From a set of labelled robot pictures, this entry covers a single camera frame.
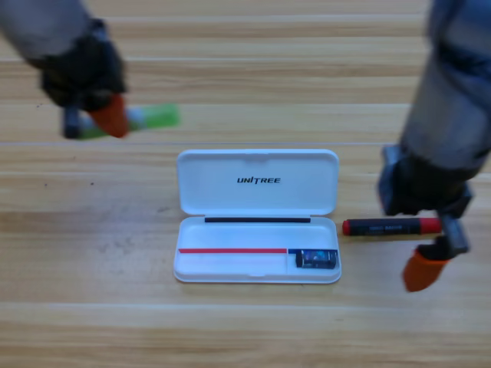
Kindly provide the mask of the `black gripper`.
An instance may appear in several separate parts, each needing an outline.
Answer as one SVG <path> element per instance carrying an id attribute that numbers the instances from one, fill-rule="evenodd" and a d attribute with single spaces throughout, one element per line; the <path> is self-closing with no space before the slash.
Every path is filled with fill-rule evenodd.
<path id="1" fill-rule="evenodd" d="M 438 279 L 451 259 L 470 250 L 460 218 L 473 194 L 467 182 L 415 160 L 398 145 L 384 147 L 382 155 L 378 194 L 384 213 L 395 216 L 434 211 L 442 226 L 443 234 L 431 244 L 418 245 L 402 272 L 407 292 L 422 291 Z"/>
<path id="2" fill-rule="evenodd" d="M 69 51 L 41 62 L 41 88 L 62 109 L 65 138 L 129 133 L 124 64 L 102 20 L 90 20 L 88 33 Z"/>

